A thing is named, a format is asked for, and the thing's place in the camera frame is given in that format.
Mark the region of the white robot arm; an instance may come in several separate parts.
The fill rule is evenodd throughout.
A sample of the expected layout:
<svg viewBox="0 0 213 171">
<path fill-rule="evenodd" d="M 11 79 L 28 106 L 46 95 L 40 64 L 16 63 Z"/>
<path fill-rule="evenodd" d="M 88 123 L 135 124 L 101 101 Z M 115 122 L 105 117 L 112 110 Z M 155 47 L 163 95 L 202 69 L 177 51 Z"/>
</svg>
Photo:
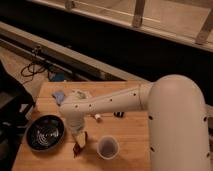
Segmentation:
<svg viewBox="0 0 213 171">
<path fill-rule="evenodd" d="M 142 110 L 148 112 L 151 171 L 211 171 L 205 99 L 186 76 L 167 75 L 87 99 L 68 96 L 59 108 L 74 133 L 87 114 Z"/>
</svg>

